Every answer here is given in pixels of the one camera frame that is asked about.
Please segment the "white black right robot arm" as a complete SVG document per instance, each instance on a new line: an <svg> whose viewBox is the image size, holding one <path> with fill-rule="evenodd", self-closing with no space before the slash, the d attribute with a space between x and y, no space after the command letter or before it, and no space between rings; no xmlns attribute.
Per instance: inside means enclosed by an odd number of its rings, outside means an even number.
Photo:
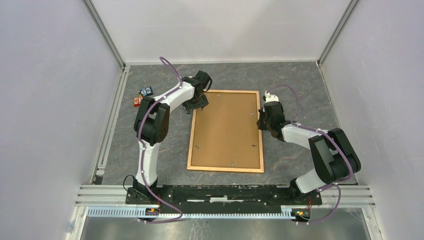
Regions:
<svg viewBox="0 0 424 240"><path fill-rule="evenodd" d="M361 162L342 129L315 129L286 120L279 101L266 102L258 112L260 130L311 152L313 169L290 182L288 196L293 203L302 204L312 191L323 191L348 181L361 170Z"/></svg>

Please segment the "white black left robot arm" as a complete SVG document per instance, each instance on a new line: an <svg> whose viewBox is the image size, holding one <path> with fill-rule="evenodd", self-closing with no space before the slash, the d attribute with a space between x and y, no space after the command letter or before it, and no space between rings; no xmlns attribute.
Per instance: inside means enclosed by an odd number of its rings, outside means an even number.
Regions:
<svg viewBox="0 0 424 240"><path fill-rule="evenodd" d="M145 204L153 203L157 198L157 161L159 148L169 132L170 115L173 110L183 106L186 114L205 108L209 102L205 95L212 78L204 71L198 71L194 77L186 76L165 93L145 96L134 121L134 131L139 144L138 170L133 188Z"/></svg>

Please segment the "blue toy block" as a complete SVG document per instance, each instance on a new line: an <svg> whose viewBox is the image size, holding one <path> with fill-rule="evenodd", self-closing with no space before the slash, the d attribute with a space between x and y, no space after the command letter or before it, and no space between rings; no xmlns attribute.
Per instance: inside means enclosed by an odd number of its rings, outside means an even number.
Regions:
<svg viewBox="0 0 424 240"><path fill-rule="evenodd" d="M151 86L143 87L139 91L139 95L142 97L151 96L153 95L153 89Z"/></svg>

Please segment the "red toy block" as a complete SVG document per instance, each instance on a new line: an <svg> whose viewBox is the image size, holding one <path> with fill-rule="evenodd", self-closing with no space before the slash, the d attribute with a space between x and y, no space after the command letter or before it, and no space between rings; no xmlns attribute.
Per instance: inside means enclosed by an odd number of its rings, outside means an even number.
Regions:
<svg viewBox="0 0 424 240"><path fill-rule="evenodd" d="M143 99L143 97L142 97L142 96L134 97L134 98L132 99L133 106L134 106L134 107L139 107L139 106L140 106L140 104L141 104L142 99Z"/></svg>

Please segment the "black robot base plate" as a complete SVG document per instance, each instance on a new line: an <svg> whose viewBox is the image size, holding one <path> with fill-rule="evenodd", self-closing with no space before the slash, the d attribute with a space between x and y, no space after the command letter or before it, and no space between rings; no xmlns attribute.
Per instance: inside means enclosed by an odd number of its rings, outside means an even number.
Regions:
<svg viewBox="0 0 424 240"><path fill-rule="evenodd" d="M287 185L162 185L153 192L163 202L146 197L132 187L127 190L128 205L158 204L159 213L276 213L282 206L320 206L320 193L293 194Z"/></svg>

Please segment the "aluminium toothed rail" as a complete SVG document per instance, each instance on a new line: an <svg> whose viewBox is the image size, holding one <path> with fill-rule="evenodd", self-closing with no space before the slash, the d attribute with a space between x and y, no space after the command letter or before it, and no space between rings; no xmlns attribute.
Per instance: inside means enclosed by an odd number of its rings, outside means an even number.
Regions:
<svg viewBox="0 0 424 240"><path fill-rule="evenodd" d="M137 219L284 219L294 220L300 217L306 220L311 211L281 207L276 213L159 213L156 208L141 206L90 206L88 217L92 218L137 218Z"/></svg>

